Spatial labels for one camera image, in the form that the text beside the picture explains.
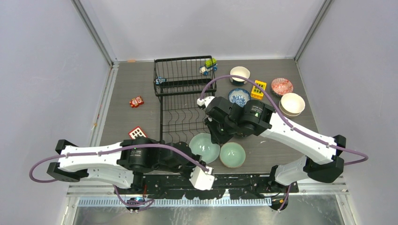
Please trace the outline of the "white blue floral bowl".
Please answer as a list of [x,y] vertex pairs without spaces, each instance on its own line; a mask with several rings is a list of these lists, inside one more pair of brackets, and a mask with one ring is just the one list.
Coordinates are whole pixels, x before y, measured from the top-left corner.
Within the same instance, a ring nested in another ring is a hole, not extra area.
[[231,103],[235,103],[240,107],[244,107],[245,104],[251,100],[250,93],[242,88],[235,88],[228,94],[228,100]]

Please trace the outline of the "light blue dotted bowl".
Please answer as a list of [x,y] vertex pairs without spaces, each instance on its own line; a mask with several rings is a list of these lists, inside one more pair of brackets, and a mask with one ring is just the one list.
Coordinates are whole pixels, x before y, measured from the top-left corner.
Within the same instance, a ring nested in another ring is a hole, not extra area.
[[214,162],[220,154],[221,147],[218,144],[211,142],[211,135],[209,133],[200,133],[195,135],[189,147],[193,154],[201,155],[202,161],[206,164]]

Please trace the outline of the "pale green ceramic bowl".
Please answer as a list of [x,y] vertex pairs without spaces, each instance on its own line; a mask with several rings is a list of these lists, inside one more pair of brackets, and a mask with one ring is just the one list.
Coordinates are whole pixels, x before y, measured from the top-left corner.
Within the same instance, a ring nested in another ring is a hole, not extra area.
[[246,152],[236,142],[226,143],[221,147],[219,159],[228,168],[239,168],[245,162]]

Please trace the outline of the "teal bowl white inside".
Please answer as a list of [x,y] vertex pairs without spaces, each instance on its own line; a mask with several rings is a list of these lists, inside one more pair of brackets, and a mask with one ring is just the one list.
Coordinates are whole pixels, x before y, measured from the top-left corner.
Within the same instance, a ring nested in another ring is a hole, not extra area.
[[[244,77],[246,79],[249,79],[251,73],[247,68],[243,66],[237,66],[230,70],[230,75],[236,75],[239,77]],[[237,77],[230,77],[230,82],[235,86],[243,86],[244,84],[247,83],[246,80]]]

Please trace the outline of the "black wire dish rack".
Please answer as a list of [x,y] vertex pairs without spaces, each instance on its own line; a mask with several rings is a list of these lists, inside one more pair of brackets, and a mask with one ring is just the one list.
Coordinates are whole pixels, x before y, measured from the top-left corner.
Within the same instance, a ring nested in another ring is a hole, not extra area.
[[[215,78],[215,72],[202,75],[199,68],[210,55],[155,59],[153,86],[160,102],[160,139],[166,143],[186,142],[197,134],[207,133],[206,117],[197,106],[204,87]],[[155,85],[160,76],[167,81]]]

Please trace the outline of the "red white patterned bowl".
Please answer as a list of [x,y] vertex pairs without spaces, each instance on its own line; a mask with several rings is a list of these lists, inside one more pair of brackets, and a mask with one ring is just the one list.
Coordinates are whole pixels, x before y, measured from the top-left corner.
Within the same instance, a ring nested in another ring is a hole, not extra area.
[[276,78],[271,82],[272,93],[278,97],[292,93],[293,89],[293,84],[286,78]]

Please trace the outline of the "beige bowl with brown markings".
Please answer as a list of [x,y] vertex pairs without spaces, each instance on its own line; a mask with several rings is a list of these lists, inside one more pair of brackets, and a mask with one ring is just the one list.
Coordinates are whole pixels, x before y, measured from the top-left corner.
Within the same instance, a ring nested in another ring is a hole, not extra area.
[[286,110],[283,108],[282,105],[279,105],[279,109],[280,109],[280,111],[282,112],[282,114],[283,114],[285,117],[287,117],[287,118],[292,118],[292,117],[296,117],[296,116],[300,115],[300,113],[291,113],[291,112],[286,111]]

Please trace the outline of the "beige bowl with flower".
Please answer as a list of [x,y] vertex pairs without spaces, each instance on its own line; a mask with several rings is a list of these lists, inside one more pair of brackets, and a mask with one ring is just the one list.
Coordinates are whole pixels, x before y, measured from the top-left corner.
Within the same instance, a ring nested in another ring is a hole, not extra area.
[[296,93],[287,93],[282,96],[279,108],[285,114],[300,115],[306,107],[304,99]]

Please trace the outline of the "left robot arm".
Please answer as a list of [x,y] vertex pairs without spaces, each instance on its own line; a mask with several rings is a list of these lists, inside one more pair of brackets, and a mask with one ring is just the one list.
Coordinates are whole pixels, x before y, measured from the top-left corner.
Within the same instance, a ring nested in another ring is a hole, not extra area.
[[98,147],[78,147],[66,140],[56,146],[59,159],[49,164],[47,174],[57,181],[95,180],[139,194],[144,175],[152,171],[179,173],[198,190],[210,190],[213,169],[191,152],[184,142],[161,144],[138,137]]

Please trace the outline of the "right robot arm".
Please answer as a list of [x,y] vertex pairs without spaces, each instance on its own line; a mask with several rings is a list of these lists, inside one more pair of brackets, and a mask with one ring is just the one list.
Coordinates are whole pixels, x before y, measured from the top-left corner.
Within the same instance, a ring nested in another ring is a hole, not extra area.
[[332,183],[344,171],[344,160],[333,145],[344,147],[340,135],[324,137],[277,114],[272,106],[259,100],[249,100],[243,107],[223,97],[197,99],[205,111],[211,142],[223,146],[232,137],[262,136],[283,143],[303,154],[300,159],[272,168],[268,187],[281,192],[293,182],[311,178]]

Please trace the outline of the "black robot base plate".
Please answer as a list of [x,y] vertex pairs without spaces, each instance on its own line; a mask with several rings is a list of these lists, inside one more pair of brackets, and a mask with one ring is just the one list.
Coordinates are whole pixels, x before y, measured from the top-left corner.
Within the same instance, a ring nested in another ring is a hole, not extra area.
[[151,199],[193,200],[220,199],[225,194],[230,199],[262,199],[266,194],[283,197],[287,187],[271,184],[268,174],[236,173],[217,174],[211,190],[198,190],[180,174],[145,174],[138,184],[128,189],[118,188],[120,195],[145,195]]

